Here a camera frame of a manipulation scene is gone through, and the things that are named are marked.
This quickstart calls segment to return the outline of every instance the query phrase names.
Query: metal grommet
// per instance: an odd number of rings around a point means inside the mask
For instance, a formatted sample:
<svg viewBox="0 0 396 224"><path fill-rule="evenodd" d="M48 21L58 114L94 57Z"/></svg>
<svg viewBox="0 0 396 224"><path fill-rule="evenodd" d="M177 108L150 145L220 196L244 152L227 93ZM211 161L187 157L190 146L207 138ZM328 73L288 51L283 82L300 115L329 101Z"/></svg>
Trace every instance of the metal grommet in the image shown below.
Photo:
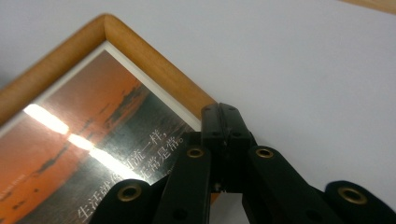
<svg viewBox="0 0 396 224"><path fill-rule="evenodd" d="M272 152L270 149L267 148L259 148L256 150L256 154L265 159L272 158L274 156L274 152Z"/></svg>
<svg viewBox="0 0 396 224"><path fill-rule="evenodd" d="M200 148L195 147L195 148L189 149L187 151L187 155L191 158L200 158L200 157L204 156L204 152Z"/></svg>
<svg viewBox="0 0 396 224"><path fill-rule="evenodd" d="M356 189L352 189L349 187L341 187L338 189L338 194L345 200L347 200L350 203L355 203L355 204L366 204L367 203L367 197L364 196L362 193L360 193Z"/></svg>
<svg viewBox="0 0 396 224"><path fill-rule="evenodd" d="M127 203L138 198L140 194L142 194L142 189L140 186L137 184L132 184L120 189L117 196L119 197L120 201Z"/></svg>

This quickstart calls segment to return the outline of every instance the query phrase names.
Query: hole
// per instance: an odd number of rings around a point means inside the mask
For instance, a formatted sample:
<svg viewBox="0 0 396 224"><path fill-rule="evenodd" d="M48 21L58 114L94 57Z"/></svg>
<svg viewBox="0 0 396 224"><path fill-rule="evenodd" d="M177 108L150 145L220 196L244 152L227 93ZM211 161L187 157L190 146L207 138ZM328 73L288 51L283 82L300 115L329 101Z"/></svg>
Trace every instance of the hole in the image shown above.
<svg viewBox="0 0 396 224"><path fill-rule="evenodd" d="M355 203L355 204L366 204L367 198L356 189L349 187L341 187L338 189L338 194L344 198L344 200Z"/></svg>
<svg viewBox="0 0 396 224"><path fill-rule="evenodd" d="M262 158L272 158L274 156L274 152L266 148L260 148L256 150L256 154Z"/></svg>
<svg viewBox="0 0 396 224"><path fill-rule="evenodd" d="M305 212L305 214L309 219L311 219L314 222L322 222L323 221L322 216L317 211L308 210Z"/></svg>
<svg viewBox="0 0 396 224"><path fill-rule="evenodd" d="M204 155L204 152L200 148L192 148L187 151L187 155L191 158L200 158Z"/></svg>
<svg viewBox="0 0 396 224"><path fill-rule="evenodd" d="M117 196L122 202L130 202L135 200L142 193L140 186L136 184L128 185L119 190Z"/></svg>
<svg viewBox="0 0 396 224"><path fill-rule="evenodd" d="M176 220L186 220L188 212L184 209L177 209L173 212L173 217Z"/></svg>

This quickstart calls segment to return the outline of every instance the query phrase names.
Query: frame border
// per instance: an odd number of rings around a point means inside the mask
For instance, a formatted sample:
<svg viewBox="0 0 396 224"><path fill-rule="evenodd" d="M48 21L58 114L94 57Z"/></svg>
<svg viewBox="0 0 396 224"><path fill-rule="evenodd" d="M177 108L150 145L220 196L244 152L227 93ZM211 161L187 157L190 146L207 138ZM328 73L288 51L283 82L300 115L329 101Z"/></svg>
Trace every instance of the frame border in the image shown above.
<svg viewBox="0 0 396 224"><path fill-rule="evenodd" d="M118 18L103 14L66 39L0 91L0 126L103 42L110 42L196 118L215 100Z"/></svg>

